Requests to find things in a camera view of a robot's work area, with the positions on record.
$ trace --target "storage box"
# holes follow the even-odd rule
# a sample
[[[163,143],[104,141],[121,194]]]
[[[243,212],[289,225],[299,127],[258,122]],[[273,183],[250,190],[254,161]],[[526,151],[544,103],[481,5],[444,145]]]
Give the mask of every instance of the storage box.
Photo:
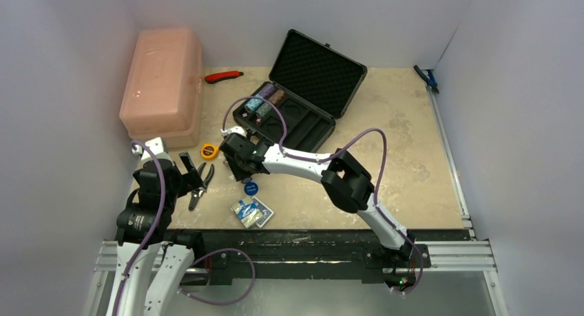
[[[140,32],[120,109],[130,137],[196,146],[202,78],[202,48],[191,30]]]
[[[284,146],[315,152],[333,133],[335,119],[343,116],[366,74],[366,66],[332,50],[328,44],[289,30],[270,71],[270,81],[252,96],[268,83],[282,90],[286,96],[277,108],[288,129]],[[250,102],[235,109],[233,118],[256,136],[277,143],[283,134],[278,115],[270,110],[259,117],[261,106],[250,111],[249,106],[246,108]]]

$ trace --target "blue poker chip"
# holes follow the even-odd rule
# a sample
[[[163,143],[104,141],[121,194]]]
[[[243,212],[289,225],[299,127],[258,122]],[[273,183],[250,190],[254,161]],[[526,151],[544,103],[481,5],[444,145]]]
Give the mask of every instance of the blue poker chip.
[[[259,190],[260,188],[254,182],[245,183],[245,187],[243,188],[243,191],[245,191],[245,194],[247,194],[248,196],[254,196],[255,194],[257,194]]]

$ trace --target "black case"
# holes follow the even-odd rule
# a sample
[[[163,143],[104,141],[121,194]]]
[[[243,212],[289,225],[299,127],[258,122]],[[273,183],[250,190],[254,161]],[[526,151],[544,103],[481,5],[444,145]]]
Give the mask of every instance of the black case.
[[[335,130],[351,103],[367,67],[292,29],[264,82],[253,94],[272,82],[286,94],[278,104],[288,129],[284,146],[315,152]],[[241,104],[233,111],[240,126],[256,136],[277,143],[282,137],[282,123],[275,111],[257,123],[255,113],[247,113]]]

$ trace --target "table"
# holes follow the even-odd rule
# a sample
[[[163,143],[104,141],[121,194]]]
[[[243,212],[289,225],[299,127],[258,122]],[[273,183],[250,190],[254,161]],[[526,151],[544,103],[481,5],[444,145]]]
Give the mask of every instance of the table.
[[[171,157],[180,170],[185,168],[178,154],[188,151],[198,166],[203,159],[203,143],[219,145],[220,128],[228,106],[249,96],[268,78],[270,67],[213,67],[205,74],[240,70],[239,78],[205,84],[200,144],[190,149],[173,149]],[[227,127],[234,125],[229,114]],[[460,229],[463,227],[447,157],[424,82],[409,68],[370,68],[353,102],[337,128],[320,147],[333,153],[369,127],[385,131],[388,157],[379,198],[396,219],[411,229]],[[382,159],[379,134],[368,134],[349,151],[376,182]],[[179,198],[170,229],[242,229],[231,205],[245,197],[243,184],[230,178],[220,154],[215,177],[194,211],[189,211],[190,195]],[[257,197],[275,215],[264,229],[365,229],[357,215],[345,213],[329,200],[321,185],[288,175],[256,175]]]

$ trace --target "floor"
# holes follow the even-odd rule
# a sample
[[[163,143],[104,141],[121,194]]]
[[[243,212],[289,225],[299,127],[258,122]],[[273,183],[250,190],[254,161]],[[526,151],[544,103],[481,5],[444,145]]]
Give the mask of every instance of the floor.
[[[205,74],[226,70],[245,73],[237,79],[203,87],[200,145],[219,145],[221,122],[228,106],[249,96],[268,78],[270,67],[215,67]],[[229,114],[227,127],[234,125]],[[353,102],[319,152],[334,152],[369,127],[379,127],[388,139],[388,157],[379,191],[380,200],[396,219],[411,229],[462,228],[461,213],[450,177],[448,161],[426,87],[412,69],[370,68]],[[195,166],[202,158],[200,146],[186,149]],[[184,172],[178,153],[172,158]],[[349,151],[376,181],[382,159],[378,134],[369,134]],[[245,197],[243,184],[230,178],[219,155],[213,163],[215,177],[194,211],[188,211],[190,196],[177,201],[173,229],[241,229],[231,205]],[[257,175],[257,197],[274,210],[264,229],[363,229],[357,215],[333,206],[321,185],[287,175]]]

